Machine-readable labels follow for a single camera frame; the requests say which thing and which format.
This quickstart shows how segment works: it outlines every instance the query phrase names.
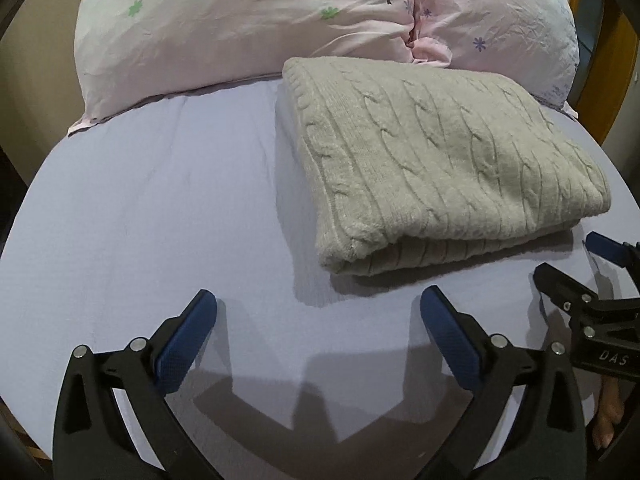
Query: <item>blue gripper pad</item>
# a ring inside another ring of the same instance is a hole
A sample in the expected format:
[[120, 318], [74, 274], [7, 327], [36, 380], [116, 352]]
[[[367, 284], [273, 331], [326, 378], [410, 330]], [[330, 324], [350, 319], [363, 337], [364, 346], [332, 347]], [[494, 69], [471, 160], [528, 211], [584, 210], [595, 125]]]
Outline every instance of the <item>blue gripper pad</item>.
[[216, 324], [218, 303], [208, 290], [201, 290], [190, 304], [191, 311], [156, 359], [156, 388], [162, 396], [178, 391], [196, 359], [207, 334]]
[[476, 393], [482, 386], [480, 356], [457, 322], [456, 309], [437, 286], [422, 293], [420, 314], [460, 387]]
[[597, 254], [619, 267], [631, 265], [631, 256], [628, 247], [596, 231], [592, 231], [587, 235], [584, 245], [590, 253]]

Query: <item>beige wall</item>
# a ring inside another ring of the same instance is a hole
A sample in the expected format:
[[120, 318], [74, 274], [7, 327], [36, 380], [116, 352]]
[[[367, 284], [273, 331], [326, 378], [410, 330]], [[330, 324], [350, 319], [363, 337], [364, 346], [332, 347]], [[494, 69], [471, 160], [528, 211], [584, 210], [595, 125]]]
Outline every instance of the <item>beige wall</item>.
[[82, 115], [74, 65], [80, 0], [26, 0], [0, 41], [0, 146], [30, 184]]
[[602, 149], [628, 180], [640, 164], [640, 50], [631, 85]]

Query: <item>cream knit blanket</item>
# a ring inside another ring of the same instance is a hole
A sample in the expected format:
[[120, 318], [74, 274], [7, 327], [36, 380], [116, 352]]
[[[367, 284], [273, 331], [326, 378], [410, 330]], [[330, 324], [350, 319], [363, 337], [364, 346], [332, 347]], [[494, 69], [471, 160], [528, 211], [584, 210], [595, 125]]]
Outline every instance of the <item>cream knit blanket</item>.
[[602, 170], [504, 76], [341, 57], [283, 76], [332, 272], [463, 260], [610, 207]]

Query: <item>bed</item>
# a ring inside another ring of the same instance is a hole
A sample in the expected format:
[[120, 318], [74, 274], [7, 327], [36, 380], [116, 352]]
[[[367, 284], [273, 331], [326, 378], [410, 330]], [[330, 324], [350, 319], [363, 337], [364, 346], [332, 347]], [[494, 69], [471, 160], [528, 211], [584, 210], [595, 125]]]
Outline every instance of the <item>bed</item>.
[[[134, 108], [63, 139], [31, 185], [0, 259], [0, 394], [51, 453], [56, 401], [78, 344], [149, 336], [206, 288], [215, 330], [172, 410], [226, 478], [412, 478], [470, 397], [430, 342], [420, 293], [437, 284], [487, 333], [569, 345], [566, 320], [532, 284], [553, 263], [601, 298], [636, 291], [591, 257], [590, 231], [640, 239], [640, 210], [577, 122], [554, 122], [606, 172], [612, 207], [571, 232], [460, 264], [332, 276], [290, 141], [282, 80], [216, 86]], [[600, 378], [577, 370], [586, 419]], [[482, 461], [500, 451], [521, 390]], [[127, 399], [136, 447], [157, 464]]]

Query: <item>silver screw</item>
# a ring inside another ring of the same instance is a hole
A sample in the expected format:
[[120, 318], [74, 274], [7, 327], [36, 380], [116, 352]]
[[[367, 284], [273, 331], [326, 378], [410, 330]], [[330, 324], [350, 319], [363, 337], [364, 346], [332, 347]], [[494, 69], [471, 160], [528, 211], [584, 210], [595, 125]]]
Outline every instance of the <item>silver screw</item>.
[[76, 359], [84, 357], [86, 355], [87, 350], [88, 348], [84, 345], [76, 346], [76, 348], [74, 348], [74, 357]]
[[491, 336], [491, 344], [496, 348], [505, 348], [509, 341], [502, 334], [496, 334]]
[[564, 352], [566, 352], [564, 345], [562, 343], [559, 343], [558, 341], [554, 341], [553, 343], [551, 343], [551, 349], [556, 355], [563, 355]]
[[134, 352], [140, 352], [144, 350], [146, 347], [146, 339], [143, 337], [135, 338], [131, 343], [129, 343], [129, 348], [131, 348]]

